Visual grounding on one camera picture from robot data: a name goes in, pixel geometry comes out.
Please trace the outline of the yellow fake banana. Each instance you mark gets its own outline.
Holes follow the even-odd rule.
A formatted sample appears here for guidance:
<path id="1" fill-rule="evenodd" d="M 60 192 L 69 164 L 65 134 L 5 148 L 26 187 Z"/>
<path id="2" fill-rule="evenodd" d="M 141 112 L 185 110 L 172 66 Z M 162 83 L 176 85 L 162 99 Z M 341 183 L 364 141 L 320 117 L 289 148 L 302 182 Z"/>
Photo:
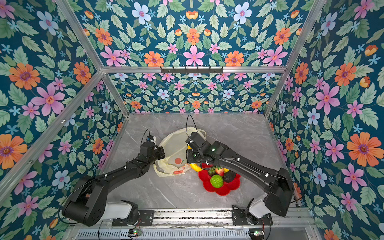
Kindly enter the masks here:
<path id="1" fill-rule="evenodd" d="M 191 169 L 193 169 L 196 172 L 201 172 L 203 169 L 197 165 L 197 164 L 190 164 Z"/>

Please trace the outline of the red flower-shaped plastic bowl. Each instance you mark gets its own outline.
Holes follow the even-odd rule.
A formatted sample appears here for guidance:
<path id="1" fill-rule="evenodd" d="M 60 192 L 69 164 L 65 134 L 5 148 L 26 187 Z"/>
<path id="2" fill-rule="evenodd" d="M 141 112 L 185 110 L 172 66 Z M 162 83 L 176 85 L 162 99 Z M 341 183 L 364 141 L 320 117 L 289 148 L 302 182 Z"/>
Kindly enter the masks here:
<path id="1" fill-rule="evenodd" d="M 199 167 L 201 170 L 198 171 L 198 177 L 207 192 L 227 196 L 241 186 L 241 176 L 233 171 L 205 163 Z"/>

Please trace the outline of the cream plastic fruit-print bag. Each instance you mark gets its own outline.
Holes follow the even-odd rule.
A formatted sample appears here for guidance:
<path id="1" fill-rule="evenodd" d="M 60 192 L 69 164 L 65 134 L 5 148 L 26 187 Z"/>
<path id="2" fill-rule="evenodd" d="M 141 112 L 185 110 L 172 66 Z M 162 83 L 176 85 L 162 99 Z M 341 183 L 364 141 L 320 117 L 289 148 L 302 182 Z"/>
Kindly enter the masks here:
<path id="1" fill-rule="evenodd" d="M 161 141 L 160 147 L 163 147 L 165 151 L 165 158 L 156 161 L 154 165 L 154 170 L 159 177 L 183 175 L 191 169 L 191 166 L 187 163 L 188 145 L 186 140 L 191 136 L 192 132 L 198 132 L 204 140 L 207 137 L 204 130 L 187 127 L 169 134 Z"/>

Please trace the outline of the red fake strawberry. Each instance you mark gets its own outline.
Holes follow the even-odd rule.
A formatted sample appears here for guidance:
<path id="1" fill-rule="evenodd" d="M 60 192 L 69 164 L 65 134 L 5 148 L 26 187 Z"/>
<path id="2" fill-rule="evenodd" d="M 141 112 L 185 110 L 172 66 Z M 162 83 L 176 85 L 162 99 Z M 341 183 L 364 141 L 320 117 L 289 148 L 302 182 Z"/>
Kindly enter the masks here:
<path id="1" fill-rule="evenodd" d="M 225 174 L 225 169 L 222 167 L 215 167 L 215 173 L 219 176 L 223 176 Z"/>

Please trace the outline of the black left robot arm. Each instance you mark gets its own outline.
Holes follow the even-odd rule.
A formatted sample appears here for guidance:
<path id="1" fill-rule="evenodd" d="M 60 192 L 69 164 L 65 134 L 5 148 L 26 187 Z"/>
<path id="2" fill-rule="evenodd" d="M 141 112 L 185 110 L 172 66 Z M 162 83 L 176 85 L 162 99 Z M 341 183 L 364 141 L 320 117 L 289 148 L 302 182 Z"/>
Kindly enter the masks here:
<path id="1" fill-rule="evenodd" d="M 151 165 L 164 158 L 164 148 L 156 145 L 156 137 L 148 135 L 133 160 L 108 173 L 82 177 L 62 208 L 63 217 L 88 227 L 108 219 L 128 219 L 134 224 L 139 215 L 137 205 L 126 200 L 108 202 L 108 194 L 121 185 L 142 177 Z"/>

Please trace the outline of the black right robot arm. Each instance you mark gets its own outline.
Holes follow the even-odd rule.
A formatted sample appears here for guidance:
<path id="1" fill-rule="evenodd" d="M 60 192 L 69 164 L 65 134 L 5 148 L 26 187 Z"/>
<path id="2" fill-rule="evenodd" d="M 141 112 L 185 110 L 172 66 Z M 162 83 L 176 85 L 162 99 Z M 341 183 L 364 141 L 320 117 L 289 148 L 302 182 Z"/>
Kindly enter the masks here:
<path id="1" fill-rule="evenodd" d="M 246 208 L 246 213 L 255 218 L 262 218 L 273 213 L 285 217 L 289 210 L 295 186 L 288 170 L 264 167 L 255 163 L 221 142 L 210 144 L 198 132 L 187 137 L 187 163 L 206 163 L 223 167 L 251 181 L 265 194 L 253 199 Z"/>

